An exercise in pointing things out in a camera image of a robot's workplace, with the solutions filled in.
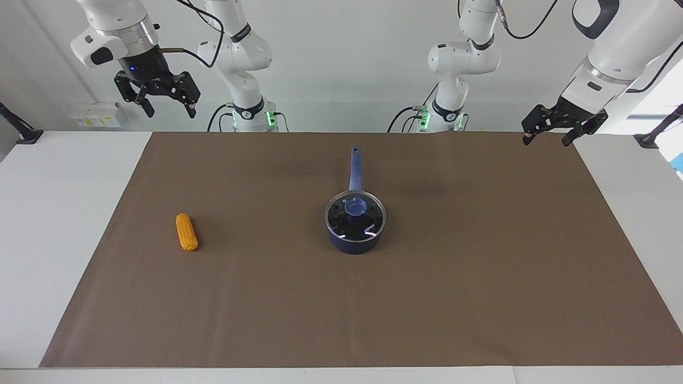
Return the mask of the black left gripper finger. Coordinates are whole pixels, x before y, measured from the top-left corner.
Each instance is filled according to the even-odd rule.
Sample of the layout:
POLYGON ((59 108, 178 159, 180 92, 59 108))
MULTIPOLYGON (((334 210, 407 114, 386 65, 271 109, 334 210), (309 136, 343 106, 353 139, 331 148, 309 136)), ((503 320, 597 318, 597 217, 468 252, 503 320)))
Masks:
POLYGON ((521 122, 522 143, 528 146, 539 134, 555 129, 557 117, 556 107, 536 105, 521 122))
POLYGON ((566 133, 561 142, 564 147, 569 147, 576 139, 588 134, 595 134, 595 132, 601 127, 601 117, 596 116, 585 120, 585 122, 580 122, 577 119, 570 118, 568 120, 568 128, 570 131, 566 133))

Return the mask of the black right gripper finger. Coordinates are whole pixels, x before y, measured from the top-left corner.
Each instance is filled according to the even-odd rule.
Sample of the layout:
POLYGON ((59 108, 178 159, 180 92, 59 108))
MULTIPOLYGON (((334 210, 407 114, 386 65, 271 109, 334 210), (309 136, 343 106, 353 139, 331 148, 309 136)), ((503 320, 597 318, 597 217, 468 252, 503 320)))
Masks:
POLYGON ((197 114, 195 105, 200 99, 201 92, 189 72, 181 72, 178 75, 178 90, 180 94, 179 100, 185 105, 188 117, 194 119, 197 114))
POLYGON ((141 107, 146 116, 151 118, 155 114, 151 102, 147 100, 147 86, 143 81, 135 81, 127 74, 117 74, 113 81, 125 102, 133 102, 141 107))

